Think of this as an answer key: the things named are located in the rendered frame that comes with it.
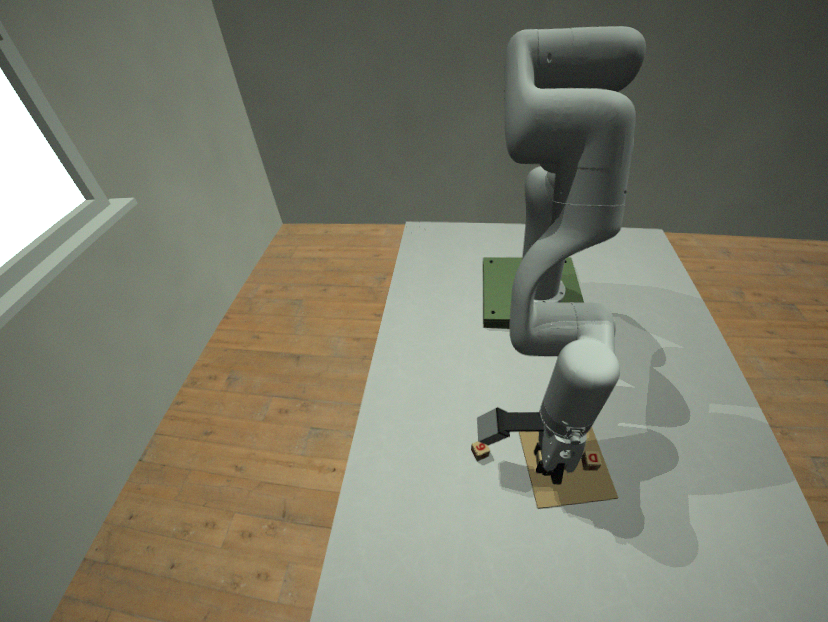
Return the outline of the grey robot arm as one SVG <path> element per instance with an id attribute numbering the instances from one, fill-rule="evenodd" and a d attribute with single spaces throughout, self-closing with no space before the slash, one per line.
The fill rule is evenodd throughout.
<path id="1" fill-rule="evenodd" d="M 636 113 L 618 91 L 645 53 L 643 35 L 626 26 L 526 29 L 506 49 L 507 150 L 516 163 L 540 164 L 525 181 L 510 339 L 523 355 L 558 357 L 541 416 L 572 445 L 592 427 L 620 365 L 610 309 L 557 303 L 566 291 L 561 278 L 566 258 L 621 230 Z"/>

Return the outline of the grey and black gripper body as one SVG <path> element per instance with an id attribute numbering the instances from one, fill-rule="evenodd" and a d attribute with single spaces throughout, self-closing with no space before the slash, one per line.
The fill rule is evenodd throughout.
<path id="1" fill-rule="evenodd" d="M 541 455 L 544 469 L 549 472 L 556 468 L 558 463 L 565 463 L 567 473 L 573 472 L 584 452 L 587 440 L 587 433 L 581 436 L 581 443 L 572 445 L 568 437 L 553 432 L 540 417 L 544 425 L 544 431 L 539 432 Z M 548 431 L 548 430 L 550 431 Z M 571 451 L 570 451 L 571 450 Z"/>

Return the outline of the tan flat mat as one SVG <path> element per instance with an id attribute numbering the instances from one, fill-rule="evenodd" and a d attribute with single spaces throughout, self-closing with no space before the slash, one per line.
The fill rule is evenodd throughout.
<path id="1" fill-rule="evenodd" d="M 561 485 L 552 484 L 551 475 L 536 473 L 534 449 L 539 442 L 539 432 L 519 432 L 519 436 L 537 509 L 618 499 L 592 427 L 587 433 L 584 451 L 598 451 L 602 465 L 597 471 L 583 470 L 580 459 L 573 472 L 564 470 Z"/>

